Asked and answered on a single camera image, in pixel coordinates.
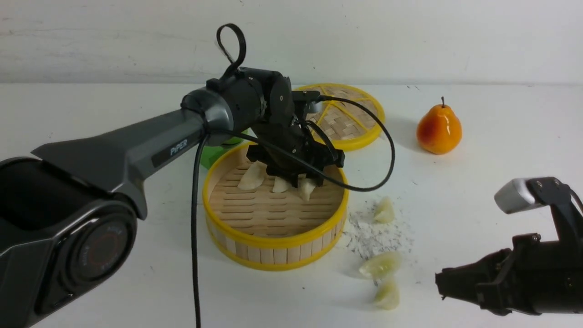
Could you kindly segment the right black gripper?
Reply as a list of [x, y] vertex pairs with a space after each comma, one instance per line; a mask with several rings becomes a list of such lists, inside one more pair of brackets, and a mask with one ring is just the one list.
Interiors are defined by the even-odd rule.
[[581, 314], [582, 240], [541, 241], [537, 233], [513, 237], [513, 248], [435, 275], [439, 294], [478, 305], [494, 315], [512, 312]]

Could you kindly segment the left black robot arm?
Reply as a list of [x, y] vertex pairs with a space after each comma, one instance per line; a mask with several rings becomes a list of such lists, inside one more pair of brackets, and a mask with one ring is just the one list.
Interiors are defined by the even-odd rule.
[[229, 69], [179, 110], [2, 161], [1, 326], [29, 328], [110, 278], [147, 216], [144, 181], [192, 147], [201, 154], [252, 129], [249, 160], [292, 185], [301, 175], [322, 185], [315, 171], [344, 162], [309, 130], [322, 99], [275, 71]]

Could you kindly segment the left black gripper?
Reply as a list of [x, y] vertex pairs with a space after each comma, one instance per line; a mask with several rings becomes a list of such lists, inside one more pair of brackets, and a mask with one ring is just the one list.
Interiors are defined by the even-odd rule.
[[344, 167], [344, 152], [331, 142], [318, 143], [312, 137], [307, 121], [298, 121], [295, 116], [275, 120], [247, 118], [246, 124], [255, 133], [255, 145], [248, 147], [246, 157], [251, 162], [266, 164], [269, 176], [281, 177], [297, 187], [299, 176], [314, 179], [316, 185], [323, 184], [323, 175], [312, 168], [323, 171], [328, 166]]

